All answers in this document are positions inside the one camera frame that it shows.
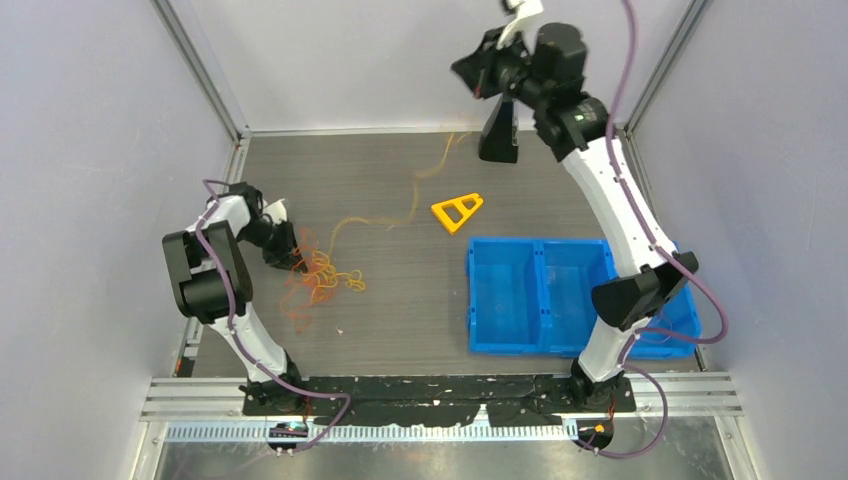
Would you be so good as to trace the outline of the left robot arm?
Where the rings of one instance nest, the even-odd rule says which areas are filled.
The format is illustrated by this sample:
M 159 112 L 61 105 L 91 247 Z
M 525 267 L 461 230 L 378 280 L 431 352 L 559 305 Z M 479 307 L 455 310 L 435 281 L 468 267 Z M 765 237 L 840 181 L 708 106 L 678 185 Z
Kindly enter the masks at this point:
M 247 372 L 239 388 L 247 408 L 293 414 L 305 405 L 307 389 L 253 306 L 243 242 L 260 249 L 272 268 L 307 270 L 284 201 L 266 201 L 247 182 L 227 184 L 222 193 L 211 194 L 192 225 L 162 239 L 175 303 L 183 316 L 212 328 L 236 353 Z

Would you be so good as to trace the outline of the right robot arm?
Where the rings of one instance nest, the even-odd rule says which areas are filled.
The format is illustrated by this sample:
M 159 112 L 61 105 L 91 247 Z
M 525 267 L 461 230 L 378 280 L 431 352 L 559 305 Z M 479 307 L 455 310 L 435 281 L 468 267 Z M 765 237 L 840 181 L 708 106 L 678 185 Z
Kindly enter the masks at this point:
M 686 285 L 679 269 L 694 273 L 699 264 L 693 252 L 677 251 L 619 160 L 607 108 L 583 87 L 588 48 L 580 30 L 547 23 L 533 49 L 521 35 L 498 46 L 506 31 L 486 31 L 451 69 L 475 97 L 503 96 L 532 110 L 537 135 L 576 181 L 608 241 L 617 276 L 591 291 L 597 319 L 568 380 L 573 404 L 596 410 L 618 389 L 636 335 Z

